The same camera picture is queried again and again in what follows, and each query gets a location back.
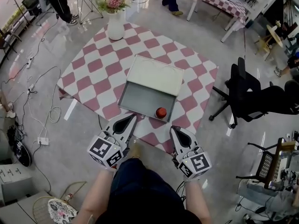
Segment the gray floor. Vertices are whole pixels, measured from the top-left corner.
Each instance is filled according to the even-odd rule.
[[[245,30],[245,53],[243,29],[234,32],[225,43],[220,42],[225,34],[224,27],[229,21],[229,17],[225,14],[220,14],[217,20],[212,22],[212,16],[217,14],[218,10],[200,2],[198,12],[193,14],[190,22],[187,22],[186,17],[192,0],[178,0],[179,8],[184,12],[181,17],[171,15],[167,8],[161,5],[161,1],[148,0],[142,4],[132,4],[131,8],[125,12],[126,19],[168,36],[213,61],[219,66],[215,82],[218,88],[227,90],[224,81],[230,77],[231,64],[236,63],[238,57],[245,55],[247,71],[260,80],[262,88],[268,87],[269,81],[283,87],[290,79],[288,75],[279,79],[273,73],[276,65],[281,69],[286,66],[287,57],[283,49],[279,47],[275,49],[273,52],[275,55],[266,62],[261,55],[254,54],[256,52],[254,41],[258,38],[254,30]],[[71,11],[76,13],[76,0],[69,0],[69,5]],[[82,9],[83,15],[86,11],[86,7]],[[56,22],[56,18],[48,14],[42,21],[44,24],[41,28],[30,27],[22,36],[23,42],[15,45],[19,54],[10,53],[10,60],[5,61],[1,67],[1,80],[14,76],[15,71],[27,61],[26,57],[36,53],[39,40],[44,32]],[[103,19],[88,21],[81,26],[74,27],[67,27],[63,21],[59,20],[58,24],[47,32],[45,41],[40,44],[39,53],[34,58],[31,68],[22,71],[15,80],[3,84],[2,89],[7,94],[8,100],[15,100],[26,90],[27,86],[52,66],[59,67],[63,72],[82,47],[107,22],[107,15],[104,15]],[[32,95],[32,99],[29,100],[33,117],[41,122],[45,121],[50,109],[51,97],[58,77],[57,68],[43,76],[36,84],[38,93]],[[14,104],[20,123],[26,98],[23,94]],[[97,115],[80,103],[76,104],[66,121],[64,116],[71,102],[70,99],[59,100],[56,90],[54,106],[61,107],[61,118],[56,124],[48,121],[46,127],[50,145],[37,151],[35,161],[49,178],[52,185],[51,194],[54,196],[60,197],[64,189],[72,182],[88,181],[88,184],[72,200],[72,204],[78,209],[88,187],[99,172],[96,162],[88,156],[86,148],[91,138],[99,133],[100,127]],[[296,129],[299,122],[297,117],[271,113],[250,123],[240,119],[237,128],[230,130],[228,123],[232,114],[229,108],[214,122],[208,120],[209,115],[214,113],[220,105],[220,97],[212,92],[196,133],[199,144],[209,153],[213,164],[213,168],[202,176],[200,182],[203,184],[214,223],[226,223],[230,219],[233,219],[232,223],[241,223],[240,220],[247,211],[235,212],[235,206],[239,201],[239,196],[236,194],[239,180],[235,179],[235,176],[248,175],[252,172],[254,164],[258,162],[259,151],[257,148],[247,147],[247,142],[263,144],[265,147],[273,145],[279,137],[285,137],[286,133],[291,133],[293,129]],[[37,139],[42,125],[33,120],[28,105],[25,106],[24,127],[28,134],[24,143],[29,149],[34,150],[38,145],[35,143],[32,147],[32,142]],[[142,154],[146,165],[157,171],[176,189],[182,181],[182,175],[174,168],[171,157],[147,144],[142,144]],[[49,189],[48,183],[34,165],[30,167],[30,170],[36,187],[40,190]]]

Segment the tray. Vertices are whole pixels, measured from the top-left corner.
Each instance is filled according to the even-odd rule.
[[[158,119],[155,116],[156,110],[163,107],[167,110],[167,115],[158,120],[169,122],[176,98],[174,95],[127,81],[118,106],[154,119]]]

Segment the checkered tablecloth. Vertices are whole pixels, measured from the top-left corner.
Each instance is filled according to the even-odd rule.
[[[184,69],[183,83],[170,123],[138,116],[134,136],[169,154],[173,152],[170,126],[196,133],[210,97],[216,65],[192,49],[144,27],[127,23],[125,36],[112,41],[102,28],[66,68],[57,85],[62,95],[77,99],[107,120],[128,110],[117,104],[136,54]]]
[[[236,17],[240,20],[240,22],[243,24],[246,19],[246,13],[245,13],[245,7],[240,2],[231,2],[229,0],[202,0],[204,2],[207,2],[231,15]]]

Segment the vase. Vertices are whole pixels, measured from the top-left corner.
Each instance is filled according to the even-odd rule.
[[[125,35],[125,28],[121,20],[121,13],[109,14],[107,33],[111,40],[120,40]]]

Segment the desk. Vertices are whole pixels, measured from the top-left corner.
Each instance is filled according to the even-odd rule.
[[[93,7],[95,7],[95,9],[99,12],[99,14],[101,15],[101,17],[97,17],[97,18],[90,19],[90,21],[95,20],[95,19],[98,19],[98,18],[103,18],[103,14],[102,14],[102,12],[100,12],[100,11],[98,10],[97,6],[95,6],[95,5],[93,4],[93,0],[89,0],[89,1],[91,2],[91,4],[92,4],[92,7],[90,7],[90,6],[87,4],[87,2],[86,2],[85,0],[82,0],[82,2],[81,2],[81,10],[80,10],[80,12],[79,12],[79,3],[78,3],[78,0],[77,0],[77,8],[78,8],[78,16],[79,16],[79,23],[80,23],[80,24],[82,24],[83,21],[84,21],[84,19],[85,19],[85,17],[82,19],[83,1],[85,2],[85,4],[86,4],[86,5],[89,7],[89,9],[90,9],[90,12],[89,12],[85,17],[87,17],[90,13],[92,13],[92,12],[93,12]]]
[[[216,65],[192,49],[172,39],[132,23],[124,24],[125,35],[112,41],[107,26],[102,28],[66,68],[57,85],[62,97],[75,98],[107,120],[128,110],[118,100],[135,55],[184,69],[183,83],[175,102],[171,120],[137,115],[133,135],[171,154],[169,130],[180,126],[196,133],[216,79]]]
[[[277,33],[275,31],[273,31],[272,27],[267,25],[267,29],[268,31],[270,32],[270,35],[267,35],[263,38],[260,38],[259,40],[257,40],[255,43],[257,42],[260,42],[260,48],[257,50],[257,52],[255,53],[255,55],[257,53],[259,53],[260,51],[262,50],[265,50],[268,54],[265,58],[265,60],[267,60],[267,58],[269,57],[271,51],[273,50],[274,48],[274,45],[272,46],[272,48],[270,48],[269,46],[269,41],[273,38],[276,43],[280,46],[280,47],[284,47],[284,45],[282,44],[281,40],[280,40],[280,37],[277,35]]]
[[[193,14],[195,7],[197,5],[197,1],[198,0],[193,0],[193,4],[188,14],[187,21],[190,20],[191,15]],[[225,42],[225,40],[229,37],[229,35],[233,31],[236,31],[239,28],[244,27],[244,23],[246,19],[246,9],[245,9],[245,5],[241,1],[237,1],[237,2],[231,2],[229,0],[202,0],[202,1],[209,3],[212,6],[215,6],[223,10],[226,13],[233,15],[234,17],[225,28],[227,33],[221,39],[222,42]]]

